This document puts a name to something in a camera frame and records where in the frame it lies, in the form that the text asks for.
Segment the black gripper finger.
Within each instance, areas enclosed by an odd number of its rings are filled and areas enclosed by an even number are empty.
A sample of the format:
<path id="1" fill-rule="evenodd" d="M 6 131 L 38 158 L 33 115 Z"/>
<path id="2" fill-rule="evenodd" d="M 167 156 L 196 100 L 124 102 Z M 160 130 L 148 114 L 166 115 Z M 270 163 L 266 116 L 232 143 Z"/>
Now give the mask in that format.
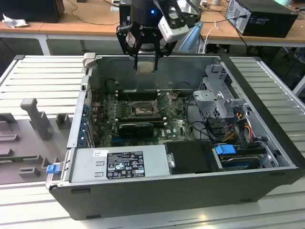
<path id="1" fill-rule="evenodd" d="M 158 70 L 158 61 L 160 58 L 164 57 L 164 56 L 170 56 L 174 47 L 176 46 L 177 41 L 175 42 L 170 42 L 170 43 L 166 43 L 166 45 L 164 47 L 160 47 L 160 42 L 157 41 L 154 44 L 154 48 L 155 48 L 155 56 L 154 56 L 154 71 Z"/>
<path id="2" fill-rule="evenodd" d="M 139 31 L 133 35 L 133 31 L 136 29 L 136 26 L 133 24 L 127 25 L 127 26 L 117 26 L 116 29 L 116 35 L 118 38 L 118 41 L 120 43 L 121 49 L 125 55 L 129 55 L 130 57 L 134 58 L 134 70 L 138 70 L 138 54 L 141 48 L 141 35 L 139 34 Z M 131 33 L 135 38 L 135 44 L 133 46 L 130 46 L 126 40 L 127 36 Z"/>

